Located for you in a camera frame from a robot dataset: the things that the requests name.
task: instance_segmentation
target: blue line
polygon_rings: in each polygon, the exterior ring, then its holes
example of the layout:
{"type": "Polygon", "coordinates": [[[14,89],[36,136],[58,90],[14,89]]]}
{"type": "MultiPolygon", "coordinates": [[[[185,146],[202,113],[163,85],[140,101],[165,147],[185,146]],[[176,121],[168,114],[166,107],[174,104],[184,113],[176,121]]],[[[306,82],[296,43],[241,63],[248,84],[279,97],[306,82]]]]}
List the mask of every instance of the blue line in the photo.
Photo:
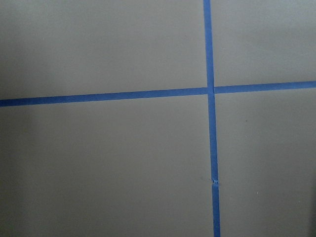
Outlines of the blue line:
{"type": "Polygon", "coordinates": [[[214,229],[214,237],[220,237],[221,231],[220,231],[216,116],[215,116],[215,95],[214,95],[214,63],[213,63],[213,42],[212,42],[212,22],[211,22],[210,0],[203,0],[203,5],[204,5],[204,25],[205,25],[207,88],[208,88],[208,119],[209,119],[210,150],[211,150],[213,229],[214,229]]]}
{"type": "Polygon", "coordinates": [[[68,95],[68,96],[7,99],[7,100],[0,100],[0,107],[102,101],[102,100],[155,98],[155,97],[185,96],[185,95],[206,95],[207,91],[208,91],[208,88],[201,87],[201,88],[149,90],[149,91],[119,92],[119,93],[90,94],[90,95],[68,95]]]}
{"type": "Polygon", "coordinates": [[[230,85],[230,86],[215,87],[214,93],[222,94],[222,93],[237,93],[237,92],[251,92],[251,91],[266,91],[266,90],[290,90],[290,89],[304,89],[304,88],[315,88],[315,87],[316,87],[316,81],[269,83],[269,84],[255,84],[255,85],[230,85]]]}

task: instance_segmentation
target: vertical blue line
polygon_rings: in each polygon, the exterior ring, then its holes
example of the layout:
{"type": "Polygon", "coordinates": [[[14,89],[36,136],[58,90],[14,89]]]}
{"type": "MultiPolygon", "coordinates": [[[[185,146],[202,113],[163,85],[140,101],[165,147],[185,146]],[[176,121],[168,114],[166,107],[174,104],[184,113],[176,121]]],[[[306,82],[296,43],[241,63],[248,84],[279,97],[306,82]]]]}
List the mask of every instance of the vertical blue line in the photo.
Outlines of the vertical blue line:
{"type": "Polygon", "coordinates": [[[213,202],[213,228],[214,237],[220,237],[219,187],[217,165],[216,116],[214,95],[214,63],[212,43],[211,2],[203,0],[205,25],[205,51],[208,88],[208,119],[211,149],[211,176],[212,176],[212,202],[213,202]]]}

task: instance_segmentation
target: blue tape strip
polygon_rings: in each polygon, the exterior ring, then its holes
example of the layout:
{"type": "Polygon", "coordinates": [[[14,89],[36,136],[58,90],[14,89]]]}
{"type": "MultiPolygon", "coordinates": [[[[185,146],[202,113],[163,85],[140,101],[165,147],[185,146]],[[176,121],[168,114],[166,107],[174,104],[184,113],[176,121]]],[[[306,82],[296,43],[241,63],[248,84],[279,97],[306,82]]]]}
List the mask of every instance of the blue tape strip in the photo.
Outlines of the blue tape strip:
{"type": "Polygon", "coordinates": [[[290,90],[290,89],[304,89],[304,88],[315,88],[315,87],[316,87],[316,81],[269,83],[269,84],[255,84],[255,85],[230,85],[230,86],[215,87],[214,93],[222,94],[222,93],[237,93],[237,92],[251,92],[251,91],[266,91],[266,90],[290,90]]]}
{"type": "Polygon", "coordinates": [[[91,95],[69,95],[69,96],[8,99],[8,100],[0,100],[0,107],[102,101],[102,100],[155,98],[155,97],[185,96],[185,95],[206,95],[207,91],[208,89],[206,87],[201,87],[201,88],[188,88],[188,89],[149,90],[149,91],[105,93],[105,94],[91,94],[91,95]]]}
{"type": "Polygon", "coordinates": [[[204,25],[205,25],[207,88],[208,88],[208,117],[209,117],[210,149],[211,149],[213,228],[214,228],[214,237],[220,237],[221,231],[220,231],[220,211],[219,211],[213,42],[212,42],[212,22],[211,22],[210,0],[203,0],[203,5],[204,5],[204,25]]]}

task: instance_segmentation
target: gray panel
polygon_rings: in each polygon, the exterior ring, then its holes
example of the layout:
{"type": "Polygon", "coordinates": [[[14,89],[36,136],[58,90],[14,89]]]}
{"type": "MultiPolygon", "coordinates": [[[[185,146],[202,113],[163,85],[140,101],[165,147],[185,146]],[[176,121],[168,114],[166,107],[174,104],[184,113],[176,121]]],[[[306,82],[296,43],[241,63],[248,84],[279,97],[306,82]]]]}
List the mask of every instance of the gray panel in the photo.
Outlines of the gray panel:
{"type": "Polygon", "coordinates": [[[316,1],[213,0],[215,84],[316,80],[316,1]]]}
{"type": "Polygon", "coordinates": [[[216,96],[222,237],[316,236],[315,98],[216,96]]]}
{"type": "Polygon", "coordinates": [[[0,236],[212,235],[207,96],[0,108],[0,236]]]}
{"type": "Polygon", "coordinates": [[[203,1],[3,0],[0,98],[206,86],[203,1]]]}

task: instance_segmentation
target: horizontal blue line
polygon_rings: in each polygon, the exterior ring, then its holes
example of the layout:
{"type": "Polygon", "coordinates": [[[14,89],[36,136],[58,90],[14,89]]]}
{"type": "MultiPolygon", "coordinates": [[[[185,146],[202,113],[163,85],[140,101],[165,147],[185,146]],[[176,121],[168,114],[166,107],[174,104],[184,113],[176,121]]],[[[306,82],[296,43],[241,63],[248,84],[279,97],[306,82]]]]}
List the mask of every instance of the horizontal blue line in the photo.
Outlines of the horizontal blue line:
{"type": "Polygon", "coordinates": [[[214,93],[223,94],[223,93],[266,91],[266,90],[304,89],[304,88],[315,88],[315,87],[316,87],[316,81],[253,84],[253,85],[229,85],[229,86],[215,87],[214,93]]]}
{"type": "Polygon", "coordinates": [[[90,95],[68,95],[68,96],[7,99],[7,100],[0,100],[0,107],[102,101],[102,100],[155,98],[155,97],[185,96],[185,95],[205,95],[207,94],[207,92],[208,92],[207,87],[201,87],[201,88],[149,90],[149,91],[119,92],[119,93],[90,94],[90,95]]]}

